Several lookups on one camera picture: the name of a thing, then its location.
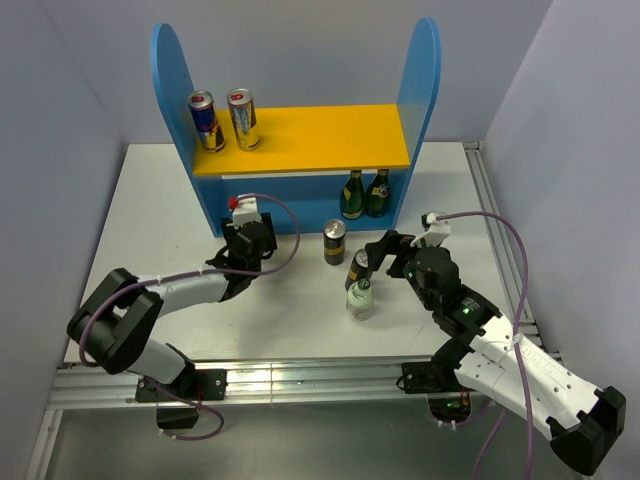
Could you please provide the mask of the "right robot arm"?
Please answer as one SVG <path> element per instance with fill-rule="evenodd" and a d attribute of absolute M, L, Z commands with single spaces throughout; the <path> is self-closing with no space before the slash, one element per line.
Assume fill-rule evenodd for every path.
<path fill-rule="evenodd" d="M 496 305 L 462 283 L 448 249 L 389 230 L 365 251 L 372 272 L 393 256 L 387 275 L 406 280 L 449 337 L 429 360 L 402 364 L 401 390 L 479 392 L 531 420 L 574 471 L 592 475 L 598 470 L 624 430 L 621 392 L 580 378 L 529 338 L 514 334 Z"/>

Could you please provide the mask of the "clear Chang bottle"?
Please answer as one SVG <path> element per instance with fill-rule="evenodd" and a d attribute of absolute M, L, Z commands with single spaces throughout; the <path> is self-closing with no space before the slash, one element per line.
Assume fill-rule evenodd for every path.
<path fill-rule="evenodd" d="M 369 319 L 373 312 L 374 302 L 374 291 L 368 279 L 362 278 L 349 287 L 346 309 L 355 320 Z"/>

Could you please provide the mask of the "silver gold Red Bull can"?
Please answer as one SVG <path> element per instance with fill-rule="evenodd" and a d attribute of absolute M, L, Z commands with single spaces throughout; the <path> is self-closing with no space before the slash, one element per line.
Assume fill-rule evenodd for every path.
<path fill-rule="evenodd" d="M 243 151 L 257 148 L 260 135 L 251 92 L 245 88 L 235 88 L 229 91 L 227 105 L 238 147 Z"/>

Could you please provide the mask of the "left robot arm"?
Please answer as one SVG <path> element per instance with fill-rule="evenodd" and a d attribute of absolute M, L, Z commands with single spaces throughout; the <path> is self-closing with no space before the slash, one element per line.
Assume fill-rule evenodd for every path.
<path fill-rule="evenodd" d="M 246 290 L 277 249 L 271 215 L 241 226 L 222 223 L 226 245 L 202 269 L 174 282 L 145 280 L 112 270 L 67 325 L 67 335 L 107 373 L 150 377 L 172 399 L 195 386 L 193 364 L 176 348 L 150 338 L 159 317 L 198 304 L 233 299 Z"/>

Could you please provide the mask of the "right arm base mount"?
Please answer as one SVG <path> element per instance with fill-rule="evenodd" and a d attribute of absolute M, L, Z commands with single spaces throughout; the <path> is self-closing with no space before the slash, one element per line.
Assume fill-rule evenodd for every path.
<path fill-rule="evenodd" d="M 437 422 L 457 425 L 471 416 L 469 391 L 459 384 L 452 371 L 436 362 L 402 363 L 396 387 L 407 395 L 426 395 L 429 411 Z"/>

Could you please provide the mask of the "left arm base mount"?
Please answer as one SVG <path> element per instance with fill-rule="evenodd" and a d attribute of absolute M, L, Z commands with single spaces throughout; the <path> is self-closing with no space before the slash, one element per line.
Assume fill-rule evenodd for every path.
<path fill-rule="evenodd" d="M 217 436 L 224 428 L 225 419 L 208 402 L 222 401 L 227 387 L 224 369 L 197 369 L 189 367 L 171 384 L 142 377 L 138 381 L 134 401 L 156 407 L 156 425 L 160 433 L 180 441 L 199 441 Z M 215 417 L 218 425 L 206 434 L 188 435 L 204 416 Z"/>

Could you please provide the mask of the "blue silver Red Bull can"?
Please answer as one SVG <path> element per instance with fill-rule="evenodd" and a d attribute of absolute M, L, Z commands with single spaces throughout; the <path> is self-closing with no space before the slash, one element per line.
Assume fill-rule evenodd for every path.
<path fill-rule="evenodd" d="M 222 150 L 225 139 L 212 94 L 196 90 L 189 95 L 187 103 L 203 148 L 212 152 Z"/>

